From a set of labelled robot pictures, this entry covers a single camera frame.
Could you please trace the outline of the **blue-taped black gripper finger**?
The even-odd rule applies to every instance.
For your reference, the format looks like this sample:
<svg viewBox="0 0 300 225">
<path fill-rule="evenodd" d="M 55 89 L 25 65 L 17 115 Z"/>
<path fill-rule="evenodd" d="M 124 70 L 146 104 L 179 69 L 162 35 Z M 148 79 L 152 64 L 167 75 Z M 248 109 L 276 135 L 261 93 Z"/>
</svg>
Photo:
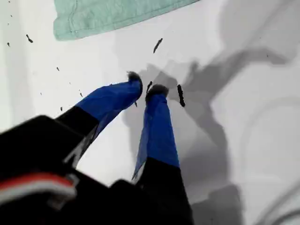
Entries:
<svg viewBox="0 0 300 225">
<path fill-rule="evenodd" d="M 91 92 L 56 120 L 83 136 L 83 140 L 63 159 L 64 163 L 77 165 L 88 147 L 104 128 L 129 108 L 142 95 L 143 83 L 135 72 L 127 73 L 128 80 L 103 86 Z"/>
<path fill-rule="evenodd" d="M 143 129 L 134 176 L 145 195 L 146 214 L 156 224 L 192 225 L 192 210 L 167 105 L 169 89 L 154 85 L 146 95 Z"/>
</svg>

